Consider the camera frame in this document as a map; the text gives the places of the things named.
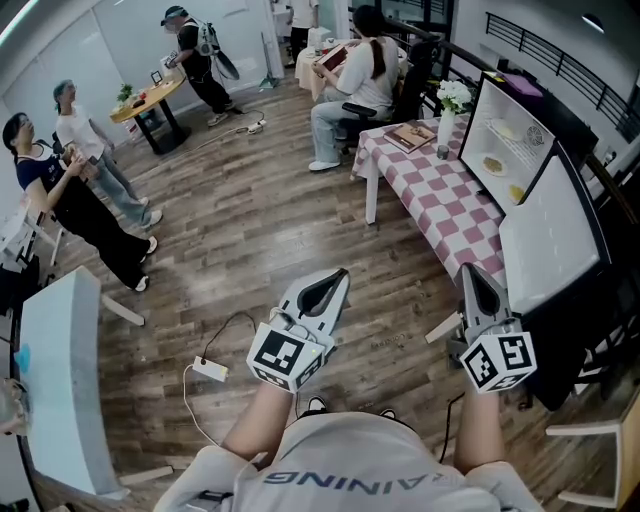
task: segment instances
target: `power strip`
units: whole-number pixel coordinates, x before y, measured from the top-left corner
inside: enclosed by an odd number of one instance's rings
[[[226,366],[222,366],[221,364],[214,363],[212,361],[207,361],[206,359],[202,359],[198,356],[196,356],[196,359],[193,362],[193,369],[202,375],[206,375],[207,377],[220,382],[227,380],[227,375],[229,374],[229,369]]]

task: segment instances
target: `pink checkered tablecloth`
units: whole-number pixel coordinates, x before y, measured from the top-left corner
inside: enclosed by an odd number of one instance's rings
[[[437,132],[439,121],[422,122]],[[468,122],[468,115],[456,117],[446,161],[436,156],[435,141],[410,154],[388,142],[385,132],[397,125],[362,132],[353,174],[386,178],[452,279],[469,262],[506,286],[498,234],[503,214],[492,199],[476,194],[480,185],[458,160]]]

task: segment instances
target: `black cap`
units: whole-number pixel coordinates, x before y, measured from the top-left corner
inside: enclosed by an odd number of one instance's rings
[[[179,16],[188,16],[188,15],[189,13],[184,7],[181,7],[179,5],[174,5],[172,7],[169,7],[167,9],[167,12],[164,13],[164,19],[160,22],[160,26],[164,27],[167,20],[170,20],[171,18],[177,18]]]

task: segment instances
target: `long hair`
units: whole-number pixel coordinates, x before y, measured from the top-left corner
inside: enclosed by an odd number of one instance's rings
[[[365,37],[379,37],[384,28],[384,16],[372,5],[361,5],[353,13],[353,24]],[[382,45],[376,39],[372,39],[371,50],[373,51],[373,74],[374,80],[387,71],[384,63],[384,53]]]
[[[18,150],[11,144],[11,141],[16,138],[20,131],[20,124],[22,122],[22,116],[26,116],[24,112],[19,112],[7,121],[2,130],[2,142],[13,155],[13,163],[18,163]]]

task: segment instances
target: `man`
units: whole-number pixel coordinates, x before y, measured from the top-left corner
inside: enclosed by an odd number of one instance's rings
[[[235,105],[224,87],[214,80],[211,74],[211,58],[200,55],[196,50],[198,23],[189,17],[186,9],[174,5],[167,9],[160,25],[167,32],[177,34],[180,45],[180,53],[169,67],[182,64],[193,90],[213,110],[214,115],[208,125],[211,127],[221,123],[228,117],[227,110],[233,109]]]
[[[478,395],[469,386],[454,467],[439,464],[389,409],[380,416],[331,414],[316,397],[285,430],[292,400],[261,383],[222,446],[201,450],[155,512],[543,510],[502,462],[497,394]]]
[[[318,0],[288,0],[291,16],[287,22],[291,25],[291,57],[287,67],[295,67],[298,55],[307,47],[309,29],[318,28]]]

